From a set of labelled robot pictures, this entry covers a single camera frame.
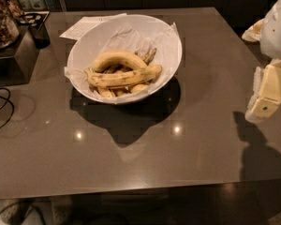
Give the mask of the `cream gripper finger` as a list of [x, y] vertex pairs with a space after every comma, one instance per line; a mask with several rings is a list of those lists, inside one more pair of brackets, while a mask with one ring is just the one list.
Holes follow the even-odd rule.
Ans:
[[270, 118], [281, 105], [281, 60], [274, 59], [266, 68], [257, 67], [254, 73], [253, 96], [245, 120], [259, 123]]
[[258, 20], [253, 25], [251, 25], [242, 34], [242, 39], [248, 42], [259, 42], [261, 38], [261, 28], [263, 25], [263, 19]]

